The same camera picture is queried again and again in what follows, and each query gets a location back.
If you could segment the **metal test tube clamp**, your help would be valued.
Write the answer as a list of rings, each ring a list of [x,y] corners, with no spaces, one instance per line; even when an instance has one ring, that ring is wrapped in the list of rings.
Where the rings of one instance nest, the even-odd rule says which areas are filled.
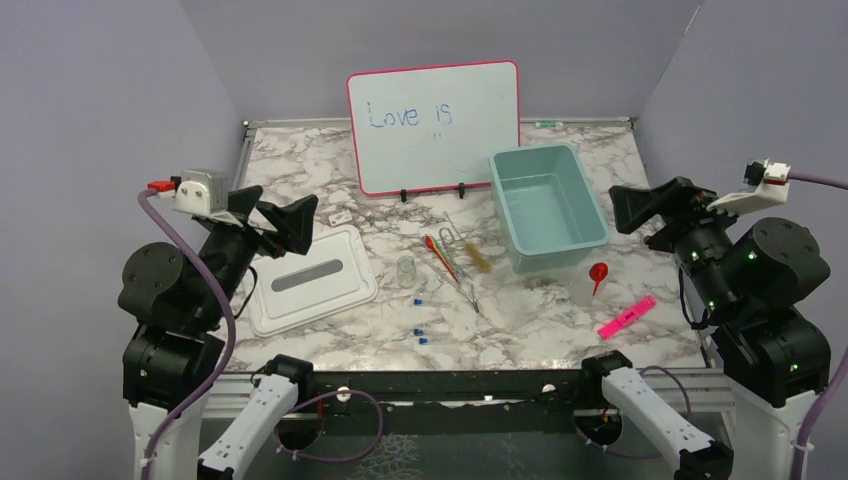
[[[460,292],[468,298],[473,310],[479,314],[480,307],[475,295],[473,281],[466,269],[459,263],[458,255],[455,253],[455,248],[461,244],[461,236],[455,230],[455,225],[447,212],[444,212],[444,217],[448,222],[448,226],[441,227],[438,231],[441,251],[457,278]]]

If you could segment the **red plastic funnel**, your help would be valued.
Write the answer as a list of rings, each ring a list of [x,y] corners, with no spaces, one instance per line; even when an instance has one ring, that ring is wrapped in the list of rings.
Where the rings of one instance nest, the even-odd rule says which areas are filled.
[[[609,267],[604,262],[594,263],[589,269],[589,278],[592,281],[591,296],[596,297],[603,286],[607,276],[609,275]]]

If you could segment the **brown test tube brush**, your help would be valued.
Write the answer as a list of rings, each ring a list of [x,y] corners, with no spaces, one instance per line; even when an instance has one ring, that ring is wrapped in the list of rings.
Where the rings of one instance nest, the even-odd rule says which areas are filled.
[[[464,250],[481,272],[488,273],[491,270],[490,261],[473,242],[465,241]]]

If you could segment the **small white label card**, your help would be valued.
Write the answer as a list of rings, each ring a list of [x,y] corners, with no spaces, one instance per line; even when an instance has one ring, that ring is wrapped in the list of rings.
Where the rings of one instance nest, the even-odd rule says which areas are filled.
[[[338,225],[343,225],[352,221],[352,214],[348,211],[339,212],[337,214],[331,215],[329,217],[329,224],[331,227],[336,227]]]

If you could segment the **pink framed whiteboard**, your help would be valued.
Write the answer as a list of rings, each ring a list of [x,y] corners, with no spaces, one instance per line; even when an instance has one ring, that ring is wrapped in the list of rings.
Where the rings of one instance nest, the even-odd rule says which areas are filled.
[[[512,60],[358,72],[346,89],[368,196],[487,185],[490,157],[520,144]]]

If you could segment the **pink highlighter marker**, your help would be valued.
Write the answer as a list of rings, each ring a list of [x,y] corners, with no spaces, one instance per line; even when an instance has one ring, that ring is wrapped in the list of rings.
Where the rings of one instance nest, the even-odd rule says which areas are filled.
[[[624,330],[635,323],[640,317],[652,310],[656,304],[656,299],[653,296],[648,295],[642,298],[626,309],[623,313],[619,314],[599,328],[597,330],[599,337],[603,340],[610,339],[621,330]]]

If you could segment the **teal plastic bin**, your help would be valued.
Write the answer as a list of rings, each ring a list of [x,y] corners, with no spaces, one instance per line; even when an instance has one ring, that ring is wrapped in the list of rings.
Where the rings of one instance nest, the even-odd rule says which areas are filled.
[[[572,267],[608,244],[608,222],[573,146],[519,147],[494,154],[489,165],[515,273]]]

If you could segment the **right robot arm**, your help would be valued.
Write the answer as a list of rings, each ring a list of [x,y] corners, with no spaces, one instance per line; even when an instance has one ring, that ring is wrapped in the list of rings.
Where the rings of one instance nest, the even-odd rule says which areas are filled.
[[[577,393],[628,415],[677,479],[804,478],[812,428],[843,380],[830,371],[826,336],[797,309],[831,272],[810,231],[767,217],[736,241],[726,233],[739,216],[784,203],[789,186],[787,175],[768,174],[724,197],[684,177],[609,191],[620,233],[663,219],[646,245],[677,257],[704,304],[701,326],[711,330],[734,397],[735,443],[694,428],[628,366],[582,374]]]

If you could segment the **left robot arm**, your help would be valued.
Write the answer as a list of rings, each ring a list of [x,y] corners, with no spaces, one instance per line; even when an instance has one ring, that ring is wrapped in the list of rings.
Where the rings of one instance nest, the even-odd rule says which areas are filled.
[[[258,186],[229,192],[186,177],[154,181],[139,194],[166,240],[127,260],[118,306],[137,323],[122,358],[123,396],[133,425],[138,479],[240,479],[289,410],[314,397],[313,367],[281,355],[262,375],[259,395],[209,448],[202,417],[233,354],[231,300],[256,256],[306,254],[318,200],[286,206]]]

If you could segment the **small glass beaker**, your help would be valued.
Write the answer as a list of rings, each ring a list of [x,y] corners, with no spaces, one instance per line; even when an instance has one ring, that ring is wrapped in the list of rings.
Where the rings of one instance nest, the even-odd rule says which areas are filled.
[[[417,281],[417,269],[411,256],[401,256],[396,264],[396,279],[403,288],[412,288]]]

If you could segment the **clear plastic flask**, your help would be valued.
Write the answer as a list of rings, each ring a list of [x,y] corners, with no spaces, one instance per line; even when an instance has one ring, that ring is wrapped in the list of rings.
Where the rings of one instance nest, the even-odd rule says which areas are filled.
[[[571,301],[578,306],[588,306],[595,299],[591,296],[592,281],[588,276],[589,269],[590,267],[586,267],[574,276],[568,289]]]

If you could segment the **red yellow pipette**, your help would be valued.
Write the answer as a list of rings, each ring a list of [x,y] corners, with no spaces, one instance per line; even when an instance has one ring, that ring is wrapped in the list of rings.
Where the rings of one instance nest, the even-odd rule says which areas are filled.
[[[454,263],[448,258],[445,250],[440,246],[439,242],[431,235],[424,236],[424,243],[428,250],[432,251],[444,265],[445,269],[453,280],[459,284],[460,279]]]

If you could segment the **white bin lid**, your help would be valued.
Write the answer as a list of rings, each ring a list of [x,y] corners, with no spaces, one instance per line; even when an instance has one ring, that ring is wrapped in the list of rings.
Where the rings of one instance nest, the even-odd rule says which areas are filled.
[[[253,267],[258,286],[248,318],[262,338],[370,302],[378,293],[361,235],[351,225],[325,232],[305,256],[260,257]]]

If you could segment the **black front mounting rail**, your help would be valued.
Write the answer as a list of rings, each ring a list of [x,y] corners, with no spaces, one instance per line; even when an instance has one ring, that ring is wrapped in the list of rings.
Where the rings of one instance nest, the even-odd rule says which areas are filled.
[[[372,433],[576,433],[609,452],[628,419],[677,479],[726,479],[733,452],[690,419],[692,396],[676,382],[681,404],[656,393],[620,352],[590,357],[577,369],[478,371],[317,371],[278,355],[251,375],[228,375],[211,388],[202,419],[229,428],[203,455],[204,479],[240,479],[268,439],[296,459],[313,459],[317,438]]]

